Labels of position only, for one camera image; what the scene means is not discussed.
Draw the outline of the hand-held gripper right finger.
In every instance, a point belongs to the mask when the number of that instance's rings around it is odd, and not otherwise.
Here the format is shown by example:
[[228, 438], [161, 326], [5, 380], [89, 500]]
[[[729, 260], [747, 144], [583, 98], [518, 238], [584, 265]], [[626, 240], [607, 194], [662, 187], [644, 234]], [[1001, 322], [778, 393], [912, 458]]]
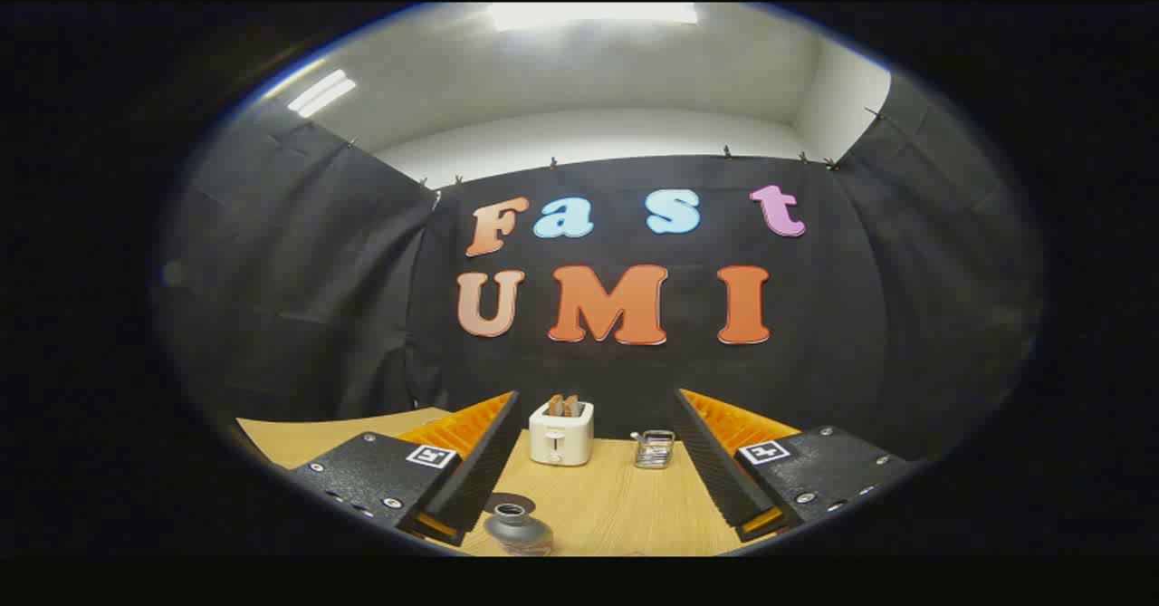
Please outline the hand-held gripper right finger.
[[844, 431], [797, 429], [675, 389], [675, 435], [741, 543], [837, 514], [905, 476], [905, 457]]

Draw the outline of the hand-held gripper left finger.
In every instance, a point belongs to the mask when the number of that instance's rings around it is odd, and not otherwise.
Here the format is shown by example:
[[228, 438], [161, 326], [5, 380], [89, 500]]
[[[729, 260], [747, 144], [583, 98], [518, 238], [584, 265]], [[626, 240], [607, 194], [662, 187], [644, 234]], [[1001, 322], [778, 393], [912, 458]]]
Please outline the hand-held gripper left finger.
[[520, 396], [508, 390], [403, 435], [357, 433], [289, 477], [378, 530], [460, 545], [519, 439]]

